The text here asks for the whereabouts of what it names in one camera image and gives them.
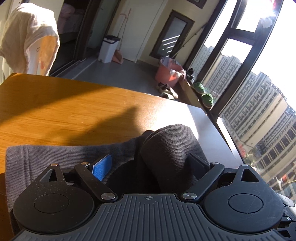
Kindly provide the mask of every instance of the blue pad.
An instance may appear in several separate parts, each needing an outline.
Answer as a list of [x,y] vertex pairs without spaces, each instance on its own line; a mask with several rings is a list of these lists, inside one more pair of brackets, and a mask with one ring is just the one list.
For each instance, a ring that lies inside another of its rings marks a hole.
[[93,166],[92,174],[100,181],[107,175],[112,167],[112,157],[110,154],[103,157]]

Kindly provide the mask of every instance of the table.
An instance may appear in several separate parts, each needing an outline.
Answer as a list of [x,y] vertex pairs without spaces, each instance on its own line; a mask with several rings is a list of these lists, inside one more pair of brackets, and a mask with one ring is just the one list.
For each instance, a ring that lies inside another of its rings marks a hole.
[[14,74],[0,86],[0,234],[12,237],[6,207],[5,151],[13,145],[101,145],[171,124],[189,126],[208,161],[238,161],[200,108],[87,82]]

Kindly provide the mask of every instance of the crosshair logo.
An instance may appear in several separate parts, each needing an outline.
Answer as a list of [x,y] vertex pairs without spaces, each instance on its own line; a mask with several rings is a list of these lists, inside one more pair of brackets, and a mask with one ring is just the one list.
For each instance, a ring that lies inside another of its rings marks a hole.
[[147,197],[145,197],[145,199],[147,199],[147,200],[152,200],[154,197],[151,197],[151,196],[147,196]]

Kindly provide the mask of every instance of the folded gray garment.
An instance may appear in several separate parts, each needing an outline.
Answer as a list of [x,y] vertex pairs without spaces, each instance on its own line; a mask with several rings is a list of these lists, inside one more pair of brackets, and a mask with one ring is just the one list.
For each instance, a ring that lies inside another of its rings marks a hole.
[[18,231],[12,214],[17,197],[51,163],[62,168],[94,162],[112,156],[111,171],[103,179],[109,188],[122,193],[180,193],[197,180],[185,163],[189,153],[206,161],[191,129],[172,125],[124,143],[102,146],[14,146],[6,151],[6,192],[11,225]]

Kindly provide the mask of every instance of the black trash can lid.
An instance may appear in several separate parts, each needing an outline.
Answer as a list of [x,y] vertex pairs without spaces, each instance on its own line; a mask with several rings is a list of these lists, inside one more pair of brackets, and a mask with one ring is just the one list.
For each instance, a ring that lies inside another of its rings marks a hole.
[[108,40],[115,41],[115,42],[120,41],[120,38],[118,38],[116,36],[113,36],[113,35],[106,35],[105,38],[108,39]]

